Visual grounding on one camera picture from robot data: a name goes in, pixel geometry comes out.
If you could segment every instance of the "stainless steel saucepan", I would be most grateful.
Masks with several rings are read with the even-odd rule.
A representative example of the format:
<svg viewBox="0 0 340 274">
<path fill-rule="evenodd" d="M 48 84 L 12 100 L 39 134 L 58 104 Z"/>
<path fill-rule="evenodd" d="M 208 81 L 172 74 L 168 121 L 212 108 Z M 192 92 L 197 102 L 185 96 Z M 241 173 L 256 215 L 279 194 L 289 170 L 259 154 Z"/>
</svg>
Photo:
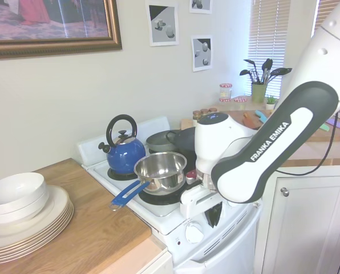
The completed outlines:
<svg viewBox="0 0 340 274">
<path fill-rule="evenodd" d="M 124 207 L 142 190 L 156 196 L 167 195 L 180 189 L 185 183 L 183 169 L 187 159 L 175 152 L 158 152 L 140 159 L 134 168 L 139 180 L 125 188 L 109 206 L 113 211 Z M 123 196 L 132 191 L 126 198 Z"/>
</svg>

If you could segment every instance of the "small plant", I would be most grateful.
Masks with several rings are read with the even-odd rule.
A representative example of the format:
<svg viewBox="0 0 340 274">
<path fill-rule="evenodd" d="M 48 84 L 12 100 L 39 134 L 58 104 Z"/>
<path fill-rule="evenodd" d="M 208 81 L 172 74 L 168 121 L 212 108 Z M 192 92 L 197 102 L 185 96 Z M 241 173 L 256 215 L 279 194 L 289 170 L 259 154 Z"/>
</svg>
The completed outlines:
<svg viewBox="0 0 340 274">
<path fill-rule="evenodd" d="M 268 96 L 267 104 L 275 104 L 276 99 L 272 96 Z"/>
</svg>

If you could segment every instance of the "electric coil burner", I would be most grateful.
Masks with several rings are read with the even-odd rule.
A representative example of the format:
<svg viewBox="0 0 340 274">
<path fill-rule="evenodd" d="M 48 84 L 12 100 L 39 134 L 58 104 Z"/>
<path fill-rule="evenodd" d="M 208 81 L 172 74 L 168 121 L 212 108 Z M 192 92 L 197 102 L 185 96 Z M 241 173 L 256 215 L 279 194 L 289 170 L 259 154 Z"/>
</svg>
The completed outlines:
<svg viewBox="0 0 340 274">
<path fill-rule="evenodd" d="M 128 180 L 134 180 L 138 178 L 138 176 L 135 173 L 119 174 L 113 171 L 111 168 L 108 169 L 107 174 L 109 178 L 113 180 L 117 180 L 117 181 L 128 181 Z"/>
</svg>

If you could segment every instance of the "black pot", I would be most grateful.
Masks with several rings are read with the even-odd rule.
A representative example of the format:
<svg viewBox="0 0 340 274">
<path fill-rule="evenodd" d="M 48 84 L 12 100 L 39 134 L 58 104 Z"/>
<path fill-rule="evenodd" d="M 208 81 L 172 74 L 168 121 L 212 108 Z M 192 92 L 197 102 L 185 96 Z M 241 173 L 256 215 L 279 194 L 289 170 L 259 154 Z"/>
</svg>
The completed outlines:
<svg viewBox="0 0 340 274">
<path fill-rule="evenodd" d="M 179 153 L 183 154 L 188 161 L 184 173 L 195 169 L 197 155 L 195 154 L 195 127 L 187 128 L 180 132 L 169 131 L 166 139 L 177 147 Z"/>
</svg>

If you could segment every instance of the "gold picture frame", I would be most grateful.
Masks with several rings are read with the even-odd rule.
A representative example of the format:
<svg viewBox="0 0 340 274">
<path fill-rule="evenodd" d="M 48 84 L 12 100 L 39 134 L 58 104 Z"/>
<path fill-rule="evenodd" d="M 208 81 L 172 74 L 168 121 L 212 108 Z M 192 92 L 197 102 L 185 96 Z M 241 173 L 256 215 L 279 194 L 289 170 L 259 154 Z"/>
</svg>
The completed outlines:
<svg viewBox="0 0 340 274">
<path fill-rule="evenodd" d="M 108 37 L 0 40 L 0 59 L 121 50 L 116 0 L 103 0 Z"/>
</svg>

